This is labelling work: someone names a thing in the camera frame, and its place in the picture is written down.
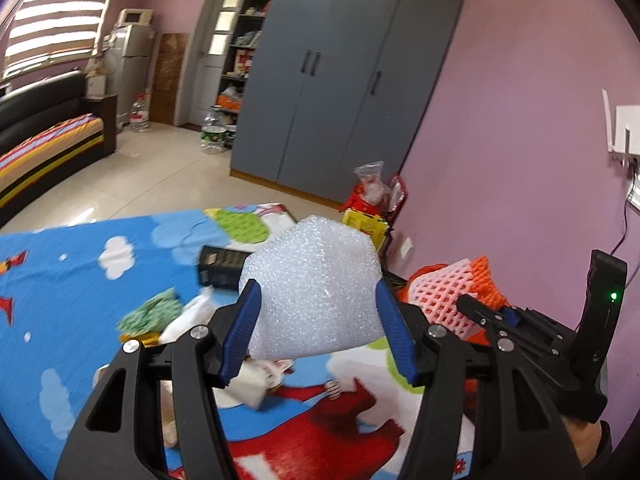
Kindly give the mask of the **person's right hand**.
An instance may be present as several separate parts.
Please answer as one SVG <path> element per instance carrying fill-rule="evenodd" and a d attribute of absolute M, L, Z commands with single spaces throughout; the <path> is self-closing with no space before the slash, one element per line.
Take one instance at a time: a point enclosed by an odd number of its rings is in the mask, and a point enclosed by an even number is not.
<path fill-rule="evenodd" d="M 582 468 L 586 468 L 598 455 L 603 436 L 600 420 L 584 422 L 581 419 L 562 415 L 561 420 L 574 445 Z"/>

